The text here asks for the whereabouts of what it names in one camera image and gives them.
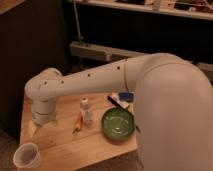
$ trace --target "wooden table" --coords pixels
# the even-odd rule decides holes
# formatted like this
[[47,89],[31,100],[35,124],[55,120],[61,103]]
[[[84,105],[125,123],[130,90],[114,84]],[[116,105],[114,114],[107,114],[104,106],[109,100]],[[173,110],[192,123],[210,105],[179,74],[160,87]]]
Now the wooden table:
[[[83,126],[81,132],[72,134],[79,113],[80,99],[89,98],[93,111],[93,124]],[[61,97],[58,101],[57,124],[48,123],[31,139],[28,123],[31,119],[31,101],[24,100],[20,143],[34,142],[43,158],[36,171],[71,171],[118,156],[137,149],[135,134],[123,142],[111,142],[101,131],[103,113],[113,105],[107,94],[84,94]]]

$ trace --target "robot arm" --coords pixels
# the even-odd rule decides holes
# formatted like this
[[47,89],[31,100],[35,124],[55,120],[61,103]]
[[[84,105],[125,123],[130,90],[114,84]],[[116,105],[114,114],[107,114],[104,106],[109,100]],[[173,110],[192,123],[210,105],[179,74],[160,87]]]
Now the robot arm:
[[111,91],[135,93],[145,171],[213,170],[212,86],[199,69],[174,55],[130,58],[68,76],[48,69],[25,86],[37,124],[55,117],[60,96]]

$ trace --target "wall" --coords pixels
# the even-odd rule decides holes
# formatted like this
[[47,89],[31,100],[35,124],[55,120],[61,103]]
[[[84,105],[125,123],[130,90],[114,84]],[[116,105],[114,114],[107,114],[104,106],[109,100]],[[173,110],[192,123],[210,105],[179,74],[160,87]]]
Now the wall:
[[24,85],[47,67],[68,70],[59,0],[28,0],[0,15],[0,127],[18,139]]

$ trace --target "small bottle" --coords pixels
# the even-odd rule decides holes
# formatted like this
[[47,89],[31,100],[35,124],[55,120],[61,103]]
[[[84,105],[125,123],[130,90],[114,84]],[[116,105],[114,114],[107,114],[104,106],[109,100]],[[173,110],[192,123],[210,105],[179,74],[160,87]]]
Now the small bottle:
[[89,104],[89,100],[87,97],[83,97],[80,103],[81,112],[83,115],[83,122],[84,124],[91,124],[92,123],[92,111],[91,106]]

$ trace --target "paper cup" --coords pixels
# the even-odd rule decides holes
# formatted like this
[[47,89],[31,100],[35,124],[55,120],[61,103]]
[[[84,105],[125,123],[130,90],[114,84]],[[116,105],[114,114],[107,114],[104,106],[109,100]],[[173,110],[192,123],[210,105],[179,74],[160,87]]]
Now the paper cup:
[[18,168],[36,168],[41,164],[41,156],[34,143],[22,144],[13,155],[13,163]]

